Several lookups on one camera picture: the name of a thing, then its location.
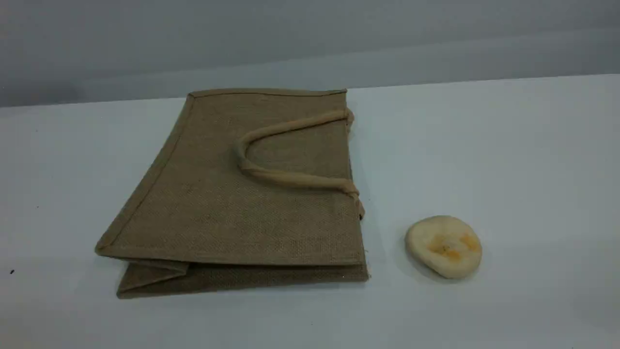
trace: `gray wall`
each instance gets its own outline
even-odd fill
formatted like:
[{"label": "gray wall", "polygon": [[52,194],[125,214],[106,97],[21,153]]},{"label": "gray wall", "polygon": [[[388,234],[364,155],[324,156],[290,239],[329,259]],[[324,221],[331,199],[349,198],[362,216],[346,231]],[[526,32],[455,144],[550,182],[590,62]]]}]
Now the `gray wall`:
[{"label": "gray wall", "polygon": [[620,72],[618,0],[1,3],[0,105]]}]

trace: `white table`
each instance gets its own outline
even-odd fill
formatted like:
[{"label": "white table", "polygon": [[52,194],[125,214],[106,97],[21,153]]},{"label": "white table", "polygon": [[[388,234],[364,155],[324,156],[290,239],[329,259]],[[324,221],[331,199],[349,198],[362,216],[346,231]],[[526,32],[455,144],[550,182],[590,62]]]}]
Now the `white table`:
[{"label": "white table", "polygon": [[[620,347],[620,75],[350,90],[367,283],[121,301],[95,242],[183,101],[0,109],[0,347]],[[436,214],[471,279],[405,254]]]}]

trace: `jute bag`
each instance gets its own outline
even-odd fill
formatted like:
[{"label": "jute bag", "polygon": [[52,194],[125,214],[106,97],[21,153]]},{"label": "jute bag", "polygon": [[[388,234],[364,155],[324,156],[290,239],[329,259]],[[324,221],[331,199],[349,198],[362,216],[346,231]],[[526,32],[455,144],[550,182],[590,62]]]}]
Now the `jute bag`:
[{"label": "jute bag", "polygon": [[345,95],[189,94],[97,243],[130,262],[118,297],[367,280]]}]

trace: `rope handle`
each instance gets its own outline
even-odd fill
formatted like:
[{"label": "rope handle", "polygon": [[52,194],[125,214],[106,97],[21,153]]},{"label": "rope handle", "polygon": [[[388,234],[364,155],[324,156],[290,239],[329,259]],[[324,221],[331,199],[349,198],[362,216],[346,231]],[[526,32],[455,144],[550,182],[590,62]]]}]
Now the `rope handle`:
[{"label": "rope handle", "polygon": [[360,213],[360,219],[362,219],[365,211],[360,201],[360,192],[350,179],[314,176],[312,174],[299,172],[269,170],[251,162],[246,156],[247,149],[250,145],[261,138],[271,137],[273,135],[297,131],[308,127],[319,126],[329,122],[345,119],[347,120],[348,132],[354,119],[353,112],[348,108],[344,112],[329,111],[319,116],[286,121],[250,131],[243,137],[239,138],[235,143],[234,150],[237,156],[237,165],[243,173],[263,179],[273,184],[288,186],[291,188],[332,189],[341,191],[355,200],[355,206]]}]

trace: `round bread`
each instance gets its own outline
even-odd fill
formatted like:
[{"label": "round bread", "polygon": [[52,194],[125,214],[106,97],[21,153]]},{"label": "round bread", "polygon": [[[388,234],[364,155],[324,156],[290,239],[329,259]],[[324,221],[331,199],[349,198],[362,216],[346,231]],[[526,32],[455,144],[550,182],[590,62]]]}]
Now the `round bread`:
[{"label": "round bread", "polygon": [[436,215],[412,225],[405,242],[416,259],[449,279],[470,275],[482,259],[482,246],[473,229],[448,215]]}]

